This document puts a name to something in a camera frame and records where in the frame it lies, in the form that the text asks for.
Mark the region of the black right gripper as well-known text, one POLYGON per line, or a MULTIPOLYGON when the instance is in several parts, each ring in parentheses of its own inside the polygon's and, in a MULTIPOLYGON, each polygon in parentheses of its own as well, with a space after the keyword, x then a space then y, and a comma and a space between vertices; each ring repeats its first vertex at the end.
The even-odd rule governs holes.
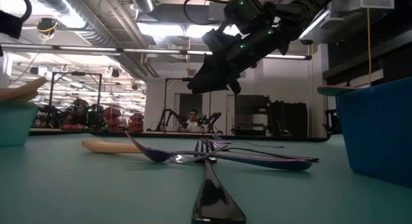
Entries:
POLYGON ((254 68, 258 61, 275 50, 286 54, 290 40, 272 26, 258 28, 246 37, 212 29, 202 40, 212 52, 204 55, 202 67, 188 83, 193 94, 223 91, 229 88, 235 95, 241 92, 239 74, 254 68))

